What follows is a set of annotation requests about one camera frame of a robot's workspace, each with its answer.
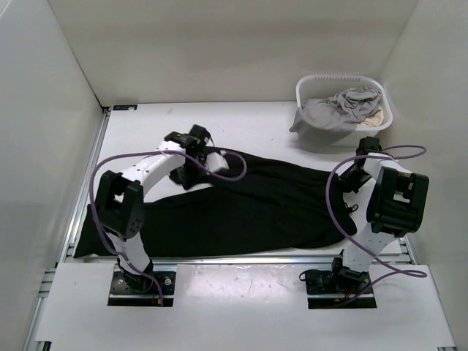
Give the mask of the black trousers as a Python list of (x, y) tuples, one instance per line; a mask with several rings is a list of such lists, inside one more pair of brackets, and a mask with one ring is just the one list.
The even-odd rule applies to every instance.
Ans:
[[(280, 249), (317, 249), (344, 239), (325, 201), (330, 173), (229, 150), (229, 170), (202, 171), (185, 190), (164, 177), (144, 197), (140, 231), (150, 257), (217, 257)], [(349, 235), (357, 232), (339, 180), (333, 176), (331, 207)], [(114, 255), (106, 249), (94, 202), (75, 257)]]

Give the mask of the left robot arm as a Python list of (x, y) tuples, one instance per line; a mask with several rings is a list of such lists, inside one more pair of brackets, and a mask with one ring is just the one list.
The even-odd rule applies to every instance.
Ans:
[(146, 156), (118, 173), (107, 171), (99, 180), (94, 200), (102, 228), (99, 236), (106, 249), (118, 257), (124, 281), (138, 293), (150, 290), (154, 284), (153, 264), (140, 234), (144, 197), (166, 176), (185, 190), (194, 186), (202, 170), (185, 155), (204, 165), (210, 139), (209, 131), (196, 124), (186, 134), (171, 132), (156, 149), (157, 155)]

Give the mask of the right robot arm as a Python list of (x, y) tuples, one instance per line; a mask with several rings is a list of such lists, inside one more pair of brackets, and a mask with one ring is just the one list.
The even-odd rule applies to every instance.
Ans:
[(375, 181), (366, 209), (366, 225), (355, 235), (349, 235), (338, 223), (331, 207), (331, 183), (334, 172), (328, 177), (325, 201), (331, 219), (338, 231), (351, 244), (336, 257), (328, 274), (328, 283), (337, 292), (354, 288), (363, 291), (371, 285), (370, 265), (380, 252), (407, 233), (418, 231), (423, 221), (429, 177), (402, 167), (385, 152), (377, 137), (360, 139), (356, 156), (344, 160), (351, 166), (339, 177), (339, 186), (344, 192), (358, 192), (369, 180)]

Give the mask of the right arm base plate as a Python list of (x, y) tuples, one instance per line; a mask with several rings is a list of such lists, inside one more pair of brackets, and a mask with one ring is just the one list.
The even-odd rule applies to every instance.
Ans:
[(309, 269), (301, 272), (298, 278), (305, 284), (309, 310), (377, 308), (372, 288), (356, 297), (362, 289), (336, 282), (330, 271)]

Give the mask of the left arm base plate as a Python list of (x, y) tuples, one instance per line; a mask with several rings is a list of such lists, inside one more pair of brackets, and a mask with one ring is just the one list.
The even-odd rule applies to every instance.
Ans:
[(176, 288), (175, 271), (155, 271), (154, 277), (162, 288), (163, 299), (152, 281), (143, 287), (128, 284), (124, 274), (114, 271), (107, 298), (108, 306), (172, 307)]

